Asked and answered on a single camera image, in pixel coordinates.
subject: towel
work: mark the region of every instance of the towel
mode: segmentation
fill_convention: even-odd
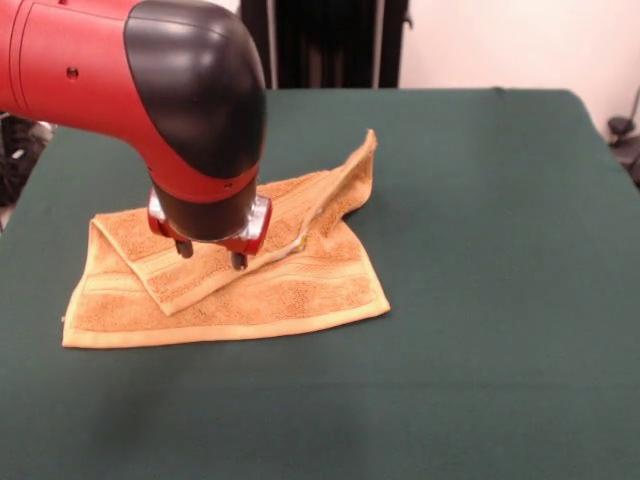
[[[365,248],[344,222],[373,187],[375,133],[342,165],[260,185],[273,201],[261,252],[194,243],[184,259],[152,234],[146,209],[96,215],[63,318],[64,347],[108,349],[310,333],[390,310]]]

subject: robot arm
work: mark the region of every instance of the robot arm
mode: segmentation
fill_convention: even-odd
[[[149,225],[232,252],[261,248],[264,77],[238,17],[199,0],[3,0],[0,110],[109,135],[151,179]]]

